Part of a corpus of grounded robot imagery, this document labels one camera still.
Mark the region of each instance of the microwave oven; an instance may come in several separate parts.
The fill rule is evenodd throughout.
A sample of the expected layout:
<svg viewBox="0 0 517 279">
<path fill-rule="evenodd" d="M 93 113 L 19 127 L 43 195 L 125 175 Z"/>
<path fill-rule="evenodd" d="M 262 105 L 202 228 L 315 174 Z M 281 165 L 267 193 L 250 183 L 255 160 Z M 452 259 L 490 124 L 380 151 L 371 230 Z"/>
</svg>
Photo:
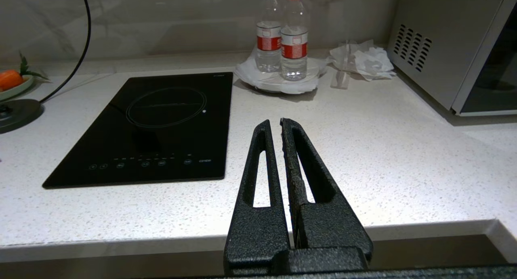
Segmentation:
<svg viewBox="0 0 517 279">
<path fill-rule="evenodd" d="M 393 64 L 455 115 L 517 114 L 517 0 L 399 0 Z"/>
</svg>

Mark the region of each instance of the red label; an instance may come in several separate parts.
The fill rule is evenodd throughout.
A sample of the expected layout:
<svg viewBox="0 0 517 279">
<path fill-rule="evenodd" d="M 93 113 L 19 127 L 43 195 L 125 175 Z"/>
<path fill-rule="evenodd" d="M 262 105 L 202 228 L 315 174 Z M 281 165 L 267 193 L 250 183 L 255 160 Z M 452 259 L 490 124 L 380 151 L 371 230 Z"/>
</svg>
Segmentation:
<svg viewBox="0 0 517 279">
<path fill-rule="evenodd" d="M 280 49 L 282 43 L 281 37 L 262 38 L 257 36 L 257 48 L 262 51 L 275 51 Z"/>
<path fill-rule="evenodd" d="M 282 46 L 282 56 L 289 59 L 298 59 L 307 56 L 307 43 L 297 46 Z"/>
</svg>

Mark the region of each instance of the bottle label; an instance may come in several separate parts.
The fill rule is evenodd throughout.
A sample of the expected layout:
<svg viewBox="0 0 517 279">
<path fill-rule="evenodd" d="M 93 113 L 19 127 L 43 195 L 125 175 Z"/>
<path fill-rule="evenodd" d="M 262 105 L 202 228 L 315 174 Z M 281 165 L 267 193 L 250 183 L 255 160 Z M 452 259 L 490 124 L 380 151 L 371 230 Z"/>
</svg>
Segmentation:
<svg viewBox="0 0 517 279">
<path fill-rule="evenodd" d="M 282 56 L 288 59 L 298 59 L 307 56 L 307 41 L 309 33 L 301 35 L 282 34 Z"/>
<path fill-rule="evenodd" d="M 276 51 L 281 44 L 280 27 L 257 26 L 257 48 L 262 51 Z"/>
</svg>

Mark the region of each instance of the microwave vent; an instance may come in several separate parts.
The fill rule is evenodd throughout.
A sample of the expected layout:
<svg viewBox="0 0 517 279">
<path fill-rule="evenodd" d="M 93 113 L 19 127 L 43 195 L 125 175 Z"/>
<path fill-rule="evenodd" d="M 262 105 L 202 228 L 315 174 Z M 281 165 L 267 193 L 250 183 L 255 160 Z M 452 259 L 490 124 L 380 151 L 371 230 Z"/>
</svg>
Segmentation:
<svg viewBox="0 0 517 279">
<path fill-rule="evenodd" d="M 421 72 L 431 51 L 432 43 L 429 38 L 401 24 L 393 53 Z"/>
</svg>

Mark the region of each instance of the black power cord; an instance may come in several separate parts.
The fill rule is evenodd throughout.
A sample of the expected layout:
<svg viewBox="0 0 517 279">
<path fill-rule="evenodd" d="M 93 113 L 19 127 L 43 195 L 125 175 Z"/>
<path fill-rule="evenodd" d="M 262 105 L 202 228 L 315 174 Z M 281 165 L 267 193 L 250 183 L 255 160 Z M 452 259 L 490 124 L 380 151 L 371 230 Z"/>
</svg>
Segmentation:
<svg viewBox="0 0 517 279">
<path fill-rule="evenodd" d="M 79 58 L 79 61 L 77 62 L 76 67 L 74 68 L 72 73 L 70 73 L 70 75 L 67 77 L 67 79 L 65 79 L 65 81 L 60 86 L 58 86 L 54 91 L 52 91 L 44 99 L 41 99 L 39 101 L 39 103 L 41 103 L 41 104 L 46 102 L 50 97 L 52 97 L 52 95 L 55 95 L 61 88 L 63 88 L 63 86 L 65 86 L 65 84 L 68 83 L 68 81 L 70 81 L 70 79 L 72 79 L 74 74 L 79 69 L 79 66 L 81 66 L 81 64 L 83 63 L 84 56 L 86 56 L 86 52 L 88 51 L 88 46 L 90 45 L 90 37 L 92 35 L 92 16 L 90 15 L 90 7 L 88 5 L 88 0 L 84 0 L 84 5 L 86 7 L 86 15 L 88 16 L 88 34 L 86 36 L 86 44 L 84 45 L 83 54 L 81 55 L 81 58 Z"/>
</svg>

